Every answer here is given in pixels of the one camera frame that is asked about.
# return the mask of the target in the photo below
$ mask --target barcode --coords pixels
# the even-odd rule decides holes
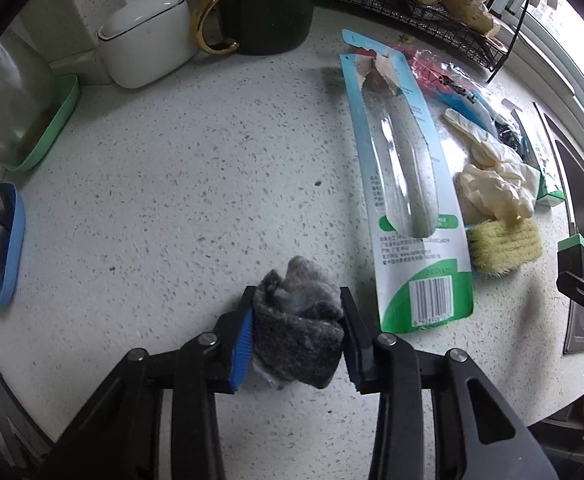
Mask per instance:
[[[428,278],[409,282],[412,326],[428,325],[454,315],[452,277]]]

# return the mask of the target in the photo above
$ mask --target blue soap holder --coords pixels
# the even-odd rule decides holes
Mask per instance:
[[[21,195],[14,184],[2,182],[0,183],[0,191],[3,199],[9,201],[14,211],[8,253],[5,259],[5,270],[3,278],[0,280],[1,308],[10,303],[16,288],[16,277],[19,273],[19,260],[21,259],[21,245],[23,244],[23,234],[25,232],[25,209]]]

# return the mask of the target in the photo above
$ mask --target plastic blister packaging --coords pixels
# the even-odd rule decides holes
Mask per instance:
[[[530,163],[528,143],[511,113],[462,68],[440,59],[429,50],[404,44],[391,47],[403,53],[414,79],[425,95],[443,101],[512,148],[524,162]]]
[[[411,238],[427,238],[438,223],[432,158],[409,103],[395,94],[376,67],[361,87],[387,220]]]

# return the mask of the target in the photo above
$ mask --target countertop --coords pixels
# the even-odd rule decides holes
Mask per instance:
[[[128,349],[180,347],[295,254],[370,305],[373,259],[339,66],[342,28],[386,42],[399,36],[318,8],[293,52],[197,57],[138,91],[83,88],[40,166],[8,174],[27,228],[18,290],[0,313],[0,370],[51,437]],[[490,89],[533,113],[537,98],[506,70]],[[458,171],[464,155],[440,130]],[[542,259],[476,278],[468,319],[405,336],[427,351],[466,349],[527,424],[584,393],[584,354],[562,355],[569,301],[554,283],[565,206],[539,208],[536,218]],[[320,391],[269,390],[251,372],[235,396],[217,396],[217,412],[229,479],[367,477],[377,396],[359,396],[343,363]]]

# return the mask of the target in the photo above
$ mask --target gray fabric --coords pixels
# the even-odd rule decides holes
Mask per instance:
[[[297,380],[325,388],[341,359],[341,294],[323,270],[292,258],[282,280],[271,270],[257,288],[254,369],[278,388]]]

